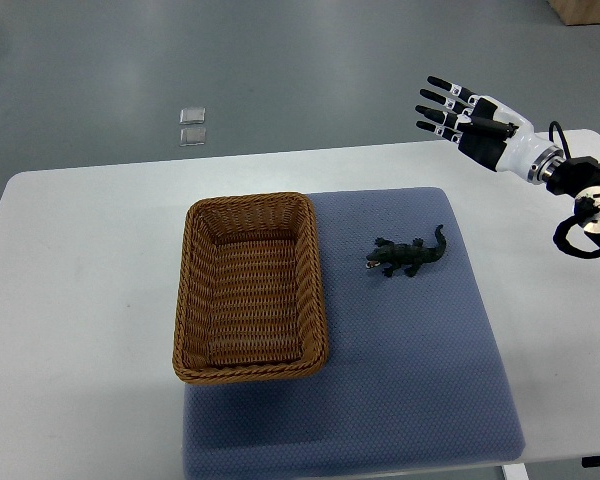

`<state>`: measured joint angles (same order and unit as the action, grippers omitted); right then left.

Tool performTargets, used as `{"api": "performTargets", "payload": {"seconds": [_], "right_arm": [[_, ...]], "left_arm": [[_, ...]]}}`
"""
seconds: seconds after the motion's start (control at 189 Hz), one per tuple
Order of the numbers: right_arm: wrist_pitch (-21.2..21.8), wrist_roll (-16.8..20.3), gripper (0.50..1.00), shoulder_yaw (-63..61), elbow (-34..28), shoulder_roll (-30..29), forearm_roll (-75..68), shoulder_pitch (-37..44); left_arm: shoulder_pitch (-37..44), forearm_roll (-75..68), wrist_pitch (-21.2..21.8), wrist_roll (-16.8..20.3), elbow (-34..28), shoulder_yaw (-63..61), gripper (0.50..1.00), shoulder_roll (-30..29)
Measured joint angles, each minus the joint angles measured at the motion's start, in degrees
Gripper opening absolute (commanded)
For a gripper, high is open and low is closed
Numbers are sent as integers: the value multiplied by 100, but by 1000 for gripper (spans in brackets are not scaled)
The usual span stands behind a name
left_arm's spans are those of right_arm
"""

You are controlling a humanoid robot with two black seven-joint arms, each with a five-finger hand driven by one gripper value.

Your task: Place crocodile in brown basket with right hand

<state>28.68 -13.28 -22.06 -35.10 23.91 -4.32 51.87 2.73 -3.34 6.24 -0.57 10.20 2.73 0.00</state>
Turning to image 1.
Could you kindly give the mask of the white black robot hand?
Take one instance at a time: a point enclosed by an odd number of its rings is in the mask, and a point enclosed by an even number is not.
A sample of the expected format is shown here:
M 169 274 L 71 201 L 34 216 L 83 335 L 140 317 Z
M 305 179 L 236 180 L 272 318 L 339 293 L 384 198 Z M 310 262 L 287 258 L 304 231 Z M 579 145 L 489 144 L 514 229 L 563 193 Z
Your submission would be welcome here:
M 563 149 L 499 100 L 435 76 L 427 82 L 432 88 L 420 95 L 430 103 L 415 107 L 422 116 L 416 126 L 455 144 L 478 165 L 540 184 L 566 160 Z

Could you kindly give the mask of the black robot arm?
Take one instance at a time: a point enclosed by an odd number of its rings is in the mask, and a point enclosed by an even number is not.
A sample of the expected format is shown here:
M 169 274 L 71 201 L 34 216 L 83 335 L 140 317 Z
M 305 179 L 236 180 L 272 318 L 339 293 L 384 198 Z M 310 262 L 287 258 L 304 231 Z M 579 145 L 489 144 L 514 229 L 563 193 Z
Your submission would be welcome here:
M 570 158 L 551 166 L 543 174 L 546 189 L 554 195 L 573 198 L 573 213 L 558 224 L 553 242 L 561 252 L 576 258 L 600 258 L 600 162 L 594 158 Z M 572 228 L 579 227 L 596 246 L 582 250 L 568 239 Z

